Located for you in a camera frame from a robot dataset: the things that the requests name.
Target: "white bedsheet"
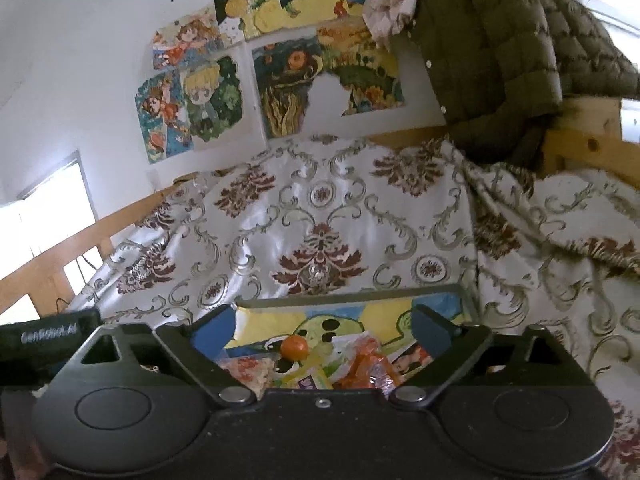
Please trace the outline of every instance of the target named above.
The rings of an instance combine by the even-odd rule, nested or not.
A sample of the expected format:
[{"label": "white bedsheet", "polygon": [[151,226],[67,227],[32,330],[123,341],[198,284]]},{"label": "white bedsheet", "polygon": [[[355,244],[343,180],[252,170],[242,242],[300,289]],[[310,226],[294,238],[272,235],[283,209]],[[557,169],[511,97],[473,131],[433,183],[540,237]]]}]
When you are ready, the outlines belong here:
[{"label": "white bedsheet", "polygon": [[602,467],[640,478],[640,196],[602,172],[535,180],[447,141],[392,152],[283,139],[201,173],[72,303],[107,322],[192,322],[236,297],[462,283],[503,333],[547,326],[616,412]]}]

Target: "orange candy wrapper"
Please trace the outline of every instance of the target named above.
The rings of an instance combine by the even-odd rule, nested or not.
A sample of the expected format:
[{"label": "orange candy wrapper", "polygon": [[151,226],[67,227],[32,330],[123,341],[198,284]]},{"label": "orange candy wrapper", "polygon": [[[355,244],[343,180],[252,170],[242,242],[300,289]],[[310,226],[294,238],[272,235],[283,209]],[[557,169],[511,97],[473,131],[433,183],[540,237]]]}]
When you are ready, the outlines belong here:
[{"label": "orange candy wrapper", "polygon": [[334,384],[334,388],[376,388],[388,397],[402,384],[400,375],[382,353],[380,342],[373,336],[362,335],[352,343],[349,350],[354,354],[351,368],[346,377]]}]

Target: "metal screw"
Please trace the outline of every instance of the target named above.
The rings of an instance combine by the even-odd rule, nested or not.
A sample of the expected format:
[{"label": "metal screw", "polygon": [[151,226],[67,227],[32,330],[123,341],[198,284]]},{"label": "metal screw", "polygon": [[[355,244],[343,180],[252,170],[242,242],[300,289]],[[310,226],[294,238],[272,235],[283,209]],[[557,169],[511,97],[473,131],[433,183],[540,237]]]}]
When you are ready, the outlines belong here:
[{"label": "metal screw", "polygon": [[316,399],[316,408],[330,408],[331,401],[329,399]]},{"label": "metal screw", "polygon": [[394,393],[402,402],[421,402],[427,398],[427,393],[418,386],[400,386]]},{"label": "metal screw", "polygon": [[244,404],[251,400],[251,390],[244,386],[229,386],[222,390],[220,393],[220,399],[231,404]]}]

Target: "bright window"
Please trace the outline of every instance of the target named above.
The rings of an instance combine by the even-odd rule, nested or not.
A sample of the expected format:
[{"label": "bright window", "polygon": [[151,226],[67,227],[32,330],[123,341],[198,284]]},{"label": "bright window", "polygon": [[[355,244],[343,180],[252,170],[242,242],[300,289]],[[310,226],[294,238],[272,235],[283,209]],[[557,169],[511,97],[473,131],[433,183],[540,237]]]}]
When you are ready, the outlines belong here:
[{"label": "bright window", "polygon": [[[0,246],[9,249],[3,250],[0,258],[0,278],[94,222],[79,154],[75,153],[20,200],[0,208]],[[64,267],[75,294],[101,264],[94,247]],[[37,319],[37,313],[28,296],[0,314],[0,324],[31,319]]]}]

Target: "quilted jacket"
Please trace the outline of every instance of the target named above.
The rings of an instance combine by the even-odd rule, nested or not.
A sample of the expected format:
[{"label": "quilted jacket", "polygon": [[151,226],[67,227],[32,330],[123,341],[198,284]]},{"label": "quilted jacket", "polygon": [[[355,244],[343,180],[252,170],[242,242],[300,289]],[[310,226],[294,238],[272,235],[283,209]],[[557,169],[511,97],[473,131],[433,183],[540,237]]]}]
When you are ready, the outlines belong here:
[{"label": "quilted jacket", "polygon": [[410,35],[452,140],[527,166],[562,97],[638,98],[640,76],[576,0],[420,0]]}]

